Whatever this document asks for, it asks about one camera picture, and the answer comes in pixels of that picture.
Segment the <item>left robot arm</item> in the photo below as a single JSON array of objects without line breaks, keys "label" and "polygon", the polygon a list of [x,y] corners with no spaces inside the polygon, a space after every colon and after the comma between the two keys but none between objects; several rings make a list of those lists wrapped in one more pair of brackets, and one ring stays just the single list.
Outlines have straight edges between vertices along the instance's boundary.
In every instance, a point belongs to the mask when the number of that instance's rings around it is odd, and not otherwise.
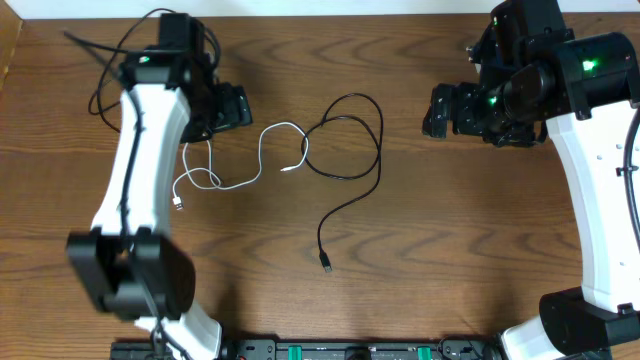
[{"label": "left robot arm", "polygon": [[121,128],[104,199],[67,256],[93,306],[150,334],[150,357],[232,359],[221,325],[195,298],[193,262],[170,238],[169,198],[180,145],[252,121],[245,91],[222,83],[214,33],[159,10],[156,44],[117,46]]}]

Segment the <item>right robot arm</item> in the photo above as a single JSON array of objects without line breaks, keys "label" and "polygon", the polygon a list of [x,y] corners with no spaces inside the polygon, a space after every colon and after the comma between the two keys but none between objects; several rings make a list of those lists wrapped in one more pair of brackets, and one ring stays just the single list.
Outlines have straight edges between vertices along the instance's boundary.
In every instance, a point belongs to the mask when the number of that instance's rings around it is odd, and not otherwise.
[{"label": "right robot arm", "polygon": [[639,66],[611,32],[579,39],[555,1],[497,5],[467,50],[477,83],[441,84],[423,133],[497,146],[551,140],[579,232],[582,281],[542,296],[538,314],[501,332],[483,359],[607,359],[639,337]]}]

